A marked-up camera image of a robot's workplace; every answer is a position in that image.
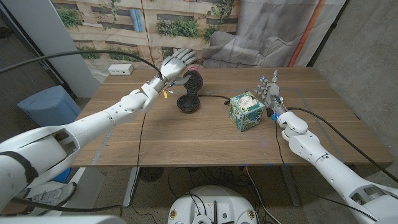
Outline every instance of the electrical outlet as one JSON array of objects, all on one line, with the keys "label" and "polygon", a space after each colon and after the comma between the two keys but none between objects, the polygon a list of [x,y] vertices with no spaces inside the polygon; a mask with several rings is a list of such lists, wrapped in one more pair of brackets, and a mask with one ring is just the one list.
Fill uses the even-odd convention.
[{"label": "electrical outlet", "polygon": [[130,75],[134,68],[131,64],[114,64],[108,70],[111,75]]}]

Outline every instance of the white robotic arm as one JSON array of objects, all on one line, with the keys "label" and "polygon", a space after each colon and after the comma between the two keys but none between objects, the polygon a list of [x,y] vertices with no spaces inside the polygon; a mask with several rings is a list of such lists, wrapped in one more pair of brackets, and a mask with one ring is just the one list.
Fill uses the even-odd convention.
[{"label": "white robotic arm", "polygon": [[[134,90],[115,105],[61,126],[33,129],[0,144],[0,211],[25,187],[44,183],[70,167],[88,143],[116,125],[148,112],[168,82],[196,60],[195,52],[180,49],[167,57],[160,71],[142,90]],[[189,79],[179,80],[182,85]]]},{"label": "white robotic arm", "polygon": [[319,139],[308,130],[308,124],[287,111],[283,98],[279,96],[276,84],[277,71],[272,83],[263,78],[256,93],[265,100],[269,110],[273,110],[272,119],[282,131],[283,138],[289,142],[289,147],[296,155],[311,163],[328,183],[339,193],[345,203],[373,217],[352,210],[360,223],[375,223],[398,215],[398,190],[391,187],[367,181],[352,171],[344,163],[330,154]]}]

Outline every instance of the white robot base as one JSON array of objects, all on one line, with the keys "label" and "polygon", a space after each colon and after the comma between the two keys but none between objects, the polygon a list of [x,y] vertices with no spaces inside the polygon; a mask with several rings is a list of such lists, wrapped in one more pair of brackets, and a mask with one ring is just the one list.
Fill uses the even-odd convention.
[{"label": "white robot base", "polygon": [[170,209],[167,223],[255,224],[257,215],[250,202],[237,192],[222,186],[206,185],[189,190],[178,198]]}]

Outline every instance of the tissue box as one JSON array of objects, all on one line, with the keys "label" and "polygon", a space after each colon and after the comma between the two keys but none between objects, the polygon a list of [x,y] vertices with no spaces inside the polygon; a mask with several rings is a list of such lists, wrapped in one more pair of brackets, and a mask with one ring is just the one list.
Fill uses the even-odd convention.
[{"label": "tissue box", "polygon": [[[238,100],[244,96],[251,96],[257,103],[249,108],[240,107],[238,105]],[[229,104],[229,118],[240,131],[244,131],[260,123],[262,112],[265,107],[266,106],[257,100],[251,92],[246,92],[231,98],[231,103]]]}]

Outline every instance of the floral tissue box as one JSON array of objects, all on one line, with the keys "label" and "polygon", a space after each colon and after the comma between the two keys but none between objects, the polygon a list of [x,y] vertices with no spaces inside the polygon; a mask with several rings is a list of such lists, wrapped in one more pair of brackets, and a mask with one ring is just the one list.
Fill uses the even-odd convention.
[{"label": "floral tissue box", "polygon": [[231,98],[229,118],[240,131],[244,131],[260,123],[265,107],[251,92],[245,92]]}]

